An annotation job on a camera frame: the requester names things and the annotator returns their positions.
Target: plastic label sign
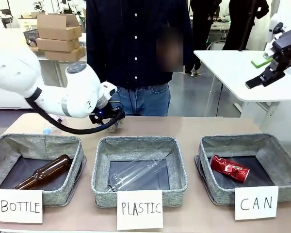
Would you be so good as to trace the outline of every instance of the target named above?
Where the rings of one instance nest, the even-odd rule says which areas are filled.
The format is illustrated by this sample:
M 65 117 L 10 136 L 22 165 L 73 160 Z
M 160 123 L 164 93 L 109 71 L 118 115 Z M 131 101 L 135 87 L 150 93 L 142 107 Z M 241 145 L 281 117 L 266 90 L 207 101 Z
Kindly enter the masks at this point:
M 42 190 L 0 189 L 0 222 L 42 223 Z
M 117 192 L 117 230 L 163 228 L 162 191 Z
M 235 188 L 235 219 L 276 217 L 278 186 Z

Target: white table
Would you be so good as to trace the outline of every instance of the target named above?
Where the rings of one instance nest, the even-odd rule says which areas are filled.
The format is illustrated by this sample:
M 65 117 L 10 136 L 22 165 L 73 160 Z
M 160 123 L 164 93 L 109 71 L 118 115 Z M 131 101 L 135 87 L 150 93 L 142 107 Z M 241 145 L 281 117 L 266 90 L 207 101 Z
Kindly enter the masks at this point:
M 269 119 L 274 114 L 281 101 L 291 101 L 291 67 L 285 71 L 286 76 L 273 84 L 264 87 L 262 85 L 248 89 L 245 82 L 261 74 L 268 65 L 259 69 L 251 64 L 251 60 L 262 56 L 263 51 L 194 51 L 194 54 L 214 74 L 208 97 L 205 116 L 208 115 L 211 99 L 213 98 L 214 82 L 219 79 L 233 95 L 245 102 L 242 116 L 246 114 L 248 102 L 257 102 L 267 111 L 260 125 L 262 130 L 268 126 Z

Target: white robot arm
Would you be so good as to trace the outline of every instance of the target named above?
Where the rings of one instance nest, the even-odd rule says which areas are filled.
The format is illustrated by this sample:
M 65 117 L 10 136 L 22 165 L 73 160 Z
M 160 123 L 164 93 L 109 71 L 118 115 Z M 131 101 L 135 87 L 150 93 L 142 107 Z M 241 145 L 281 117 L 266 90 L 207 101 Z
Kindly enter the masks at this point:
M 29 48 L 0 52 L 0 88 L 22 95 L 29 104 L 35 102 L 46 113 L 85 118 L 95 109 L 104 109 L 117 91 L 109 82 L 100 83 L 88 64 L 75 63 L 66 69 L 66 88 L 38 86 L 36 80 L 40 76 L 39 61 Z M 112 118 L 108 111 L 103 118 Z

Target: table leg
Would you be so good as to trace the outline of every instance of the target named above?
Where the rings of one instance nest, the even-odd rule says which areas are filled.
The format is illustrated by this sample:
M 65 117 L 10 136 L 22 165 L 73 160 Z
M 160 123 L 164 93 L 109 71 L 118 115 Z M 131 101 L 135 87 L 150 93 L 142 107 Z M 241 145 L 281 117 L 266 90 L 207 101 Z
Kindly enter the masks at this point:
M 54 66 L 55 66 L 55 71 L 56 71 L 56 74 L 57 74 L 57 78 L 58 78 L 58 81 L 59 81 L 59 85 L 60 87 L 63 87 L 63 77 L 62 77 L 62 72 L 60 70 L 60 67 L 59 67 L 59 62 L 57 61 L 53 61 L 54 63 Z
M 211 99 L 213 99 L 213 93 L 214 93 L 213 86 L 214 86 L 215 79 L 216 79 L 216 77 L 215 77 L 215 75 L 213 75 L 212 84 L 211 84 L 211 88 L 210 88 L 209 95 L 208 95 L 208 100 L 207 100 L 207 105 L 206 105 L 204 117 L 207 117 L 208 113 L 209 113 L 209 109 L 210 109 L 211 102 L 212 102 Z
M 270 124 L 271 118 L 274 115 L 277 107 L 279 105 L 279 102 L 272 102 L 271 105 L 269 106 L 267 113 L 263 119 L 262 124 L 260 125 L 260 129 L 262 132 L 265 132 L 268 129 L 268 126 Z

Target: stack of cardboard boxes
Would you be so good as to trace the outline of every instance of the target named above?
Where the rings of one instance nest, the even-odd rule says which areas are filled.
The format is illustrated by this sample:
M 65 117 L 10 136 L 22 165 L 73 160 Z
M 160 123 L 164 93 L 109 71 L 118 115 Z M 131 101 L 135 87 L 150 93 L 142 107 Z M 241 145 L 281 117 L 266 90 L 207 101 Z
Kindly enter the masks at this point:
M 53 61 L 75 62 L 85 56 L 80 47 L 81 27 L 75 15 L 38 15 L 40 38 L 36 40 L 39 50 Z

